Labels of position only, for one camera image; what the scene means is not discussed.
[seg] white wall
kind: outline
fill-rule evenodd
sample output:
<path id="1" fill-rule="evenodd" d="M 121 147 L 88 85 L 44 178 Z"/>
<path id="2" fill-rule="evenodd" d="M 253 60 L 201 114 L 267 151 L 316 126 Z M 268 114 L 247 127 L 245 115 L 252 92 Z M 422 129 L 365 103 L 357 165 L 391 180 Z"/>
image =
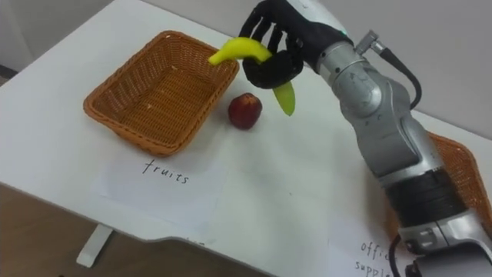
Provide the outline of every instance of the white wall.
<path id="1" fill-rule="evenodd" d="M 10 1 L 34 58 L 111 0 Z M 228 35 L 236 35 L 259 0 L 145 0 Z M 358 41 L 378 32 L 424 88 L 418 110 L 492 139 L 491 0 L 320 0 Z M 5 47 L 0 29 L 0 63 Z M 370 56 L 383 73 L 408 81 Z"/>
<path id="2" fill-rule="evenodd" d="M 0 64 L 19 71 L 32 62 L 10 3 L 0 0 Z"/>
<path id="3" fill-rule="evenodd" d="M 17 22 L 15 27 L 20 30 L 30 55 L 36 59 L 112 0 L 0 1 L 9 3 L 10 16 Z M 1 46 L 5 41 L 0 36 Z"/>

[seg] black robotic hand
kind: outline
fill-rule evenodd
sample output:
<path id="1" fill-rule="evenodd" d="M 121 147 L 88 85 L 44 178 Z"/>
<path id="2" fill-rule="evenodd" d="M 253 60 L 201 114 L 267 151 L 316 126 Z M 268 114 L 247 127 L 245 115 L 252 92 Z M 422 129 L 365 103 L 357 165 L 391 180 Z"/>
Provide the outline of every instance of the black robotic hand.
<path id="1" fill-rule="evenodd" d="M 287 0 L 260 2 L 244 23 L 239 36 L 251 37 L 261 42 L 273 24 L 268 43 L 272 57 L 260 65 L 252 58 L 243 61 L 248 81 L 258 88 L 276 88 L 292 80 L 301 73 L 304 62 L 317 71 L 317 61 L 321 53 L 335 42 L 346 41 L 353 44 L 337 29 L 309 21 Z M 287 34 L 287 49 L 278 51 L 284 32 Z"/>

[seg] robotic arm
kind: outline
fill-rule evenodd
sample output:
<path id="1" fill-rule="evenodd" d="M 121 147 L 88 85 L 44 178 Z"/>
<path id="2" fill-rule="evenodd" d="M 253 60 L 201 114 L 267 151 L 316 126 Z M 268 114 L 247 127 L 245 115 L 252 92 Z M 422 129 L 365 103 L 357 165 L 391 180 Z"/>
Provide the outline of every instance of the robotic arm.
<path id="1" fill-rule="evenodd" d="M 411 115 L 421 90 L 413 74 L 374 32 L 354 46 L 316 0 L 264 0 L 240 36 L 261 41 L 272 24 L 268 48 L 275 54 L 260 65 L 245 59 L 246 76 L 257 87 L 273 88 L 299 74 L 306 62 L 332 88 L 400 222 L 390 249 L 394 276 L 399 276 L 394 250 L 400 240 L 417 256 L 406 268 L 407 277 L 492 276 L 490 235 L 457 194 L 433 142 Z M 287 49 L 278 52 L 283 33 Z M 363 56 L 369 48 L 412 81 L 417 90 L 412 103 L 402 84 L 380 74 Z"/>

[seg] basket rim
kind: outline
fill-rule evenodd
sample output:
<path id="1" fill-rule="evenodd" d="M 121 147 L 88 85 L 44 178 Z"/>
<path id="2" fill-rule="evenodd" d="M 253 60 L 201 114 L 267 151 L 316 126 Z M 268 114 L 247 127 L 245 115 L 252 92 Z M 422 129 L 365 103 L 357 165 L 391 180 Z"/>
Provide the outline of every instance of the basket rim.
<path id="1" fill-rule="evenodd" d="M 166 30 L 163 32 L 160 32 L 157 34 L 151 41 L 147 42 L 145 46 L 140 49 L 137 53 L 135 53 L 132 57 L 130 57 L 129 60 L 127 60 L 122 66 L 120 66 L 114 73 L 112 73 L 104 82 L 102 82 L 98 87 L 96 87 L 84 100 L 83 103 L 83 109 L 85 113 L 93 118 L 95 121 L 105 125 L 109 129 L 113 130 L 117 134 L 121 135 L 121 132 L 125 133 L 131 133 L 132 135 L 138 136 L 140 139 L 144 139 L 147 143 L 151 143 L 154 146 L 157 146 L 161 148 L 161 151 L 165 150 L 166 152 L 173 152 L 180 147 L 182 147 L 185 144 L 188 144 L 191 140 L 191 137 L 194 134 L 194 130 L 201 125 L 203 122 L 201 122 L 200 118 L 205 116 L 210 108 L 209 105 L 203 105 L 203 107 L 197 112 L 196 116 L 191 120 L 191 124 L 189 124 L 182 132 L 180 132 L 179 136 L 176 138 L 175 142 L 172 143 L 165 143 L 158 141 L 153 138 L 149 138 L 146 135 L 143 135 L 140 132 L 135 131 L 133 128 L 121 124 L 120 122 L 106 116 L 105 114 L 99 112 L 94 107 L 94 100 L 99 97 L 101 94 L 103 94 L 109 87 L 111 87 L 113 84 L 115 84 L 120 77 L 127 72 L 135 63 L 140 61 L 142 58 L 145 57 L 145 55 L 148 53 L 148 51 L 157 45 L 163 38 L 166 38 L 168 35 L 178 35 L 183 38 L 186 38 L 188 41 L 191 41 L 193 43 L 199 44 L 202 47 L 205 47 L 209 50 L 212 50 L 214 52 L 218 51 L 215 47 L 202 42 L 196 38 L 191 37 L 190 35 L 186 35 L 183 32 L 179 31 L 173 31 L 173 30 Z M 231 74 L 225 78 L 221 84 L 214 90 L 212 93 L 213 95 L 220 94 L 221 91 L 225 91 L 232 83 L 234 80 L 234 77 L 239 71 L 239 63 L 238 61 L 233 61 L 231 63 Z"/>

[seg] black cable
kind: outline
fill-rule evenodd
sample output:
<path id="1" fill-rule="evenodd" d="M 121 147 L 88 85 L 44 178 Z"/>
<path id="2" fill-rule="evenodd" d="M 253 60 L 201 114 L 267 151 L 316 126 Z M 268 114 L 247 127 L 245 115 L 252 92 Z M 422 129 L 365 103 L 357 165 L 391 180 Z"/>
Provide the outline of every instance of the black cable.
<path id="1" fill-rule="evenodd" d="M 390 258 L 390 267 L 391 267 L 391 272 L 393 273 L 393 277 L 400 277 L 400 273 L 398 272 L 398 267 L 397 267 L 397 261 L 395 257 L 395 252 L 398 246 L 398 243 L 400 243 L 401 237 L 400 235 L 397 235 L 394 239 L 393 242 L 391 242 L 390 245 L 390 251 L 389 251 L 389 258 Z"/>
<path id="2" fill-rule="evenodd" d="M 381 54 L 379 54 L 379 56 L 382 57 L 382 59 L 388 62 L 390 65 L 395 67 L 399 72 L 407 76 L 410 82 L 412 82 L 412 85 L 414 85 L 415 98 L 410 104 L 410 109 L 414 109 L 422 99 L 422 87 L 417 77 L 415 77 L 410 69 L 408 69 L 407 66 L 405 66 L 404 63 L 401 62 L 400 59 L 395 54 L 393 54 L 393 52 L 389 48 L 385 48 L 381 52 Z"/>

